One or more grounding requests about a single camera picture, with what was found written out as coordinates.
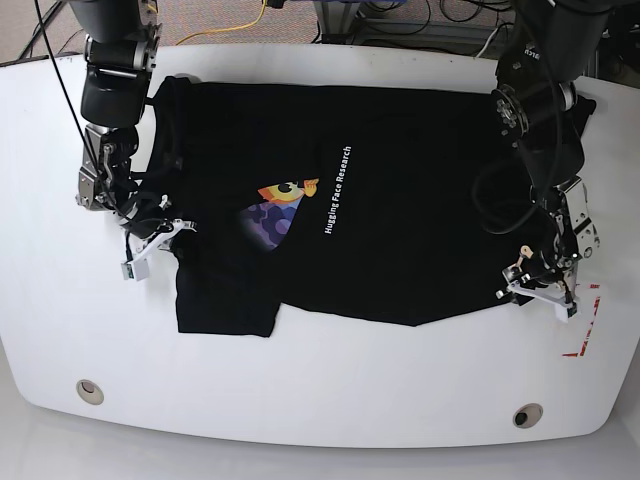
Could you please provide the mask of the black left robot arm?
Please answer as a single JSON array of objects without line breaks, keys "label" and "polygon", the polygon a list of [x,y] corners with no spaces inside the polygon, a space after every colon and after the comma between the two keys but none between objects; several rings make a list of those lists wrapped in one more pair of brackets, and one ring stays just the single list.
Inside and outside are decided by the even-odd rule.
[{"label": "black left robot arm", "polygon": [[496,67],[492,101],[501,135],[511,143],[531,181],[531,205],[509,221],[475,204],[486,230],[506,235],[535,215],[544,219],[542,239],[521,246],[502,275],[500,299],[522,305],[531,299],[554,306],[562,321],[576,315],[580,261],[600,239],[579,173],[585,154],[582,129],[595,104],[579,96],[575,80],[596,53],[612,1],[514,1],[514,28]]}]

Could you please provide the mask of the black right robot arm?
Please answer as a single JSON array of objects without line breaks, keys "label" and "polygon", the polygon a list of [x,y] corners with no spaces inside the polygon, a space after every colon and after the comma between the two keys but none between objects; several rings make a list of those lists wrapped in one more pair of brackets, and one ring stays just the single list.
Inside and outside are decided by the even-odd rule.
[{"label": "black right robot arm", "polygon": [[183,177],[179,129],[171,107],[148,96],[161,26],[154,1],[74,1],[84,29],[86,76],[75,113],[83,158],[77,203],[115,215],[124,231],[124,274],[143,277],[147,259],[170,249],[194,224],[175,199]]}]

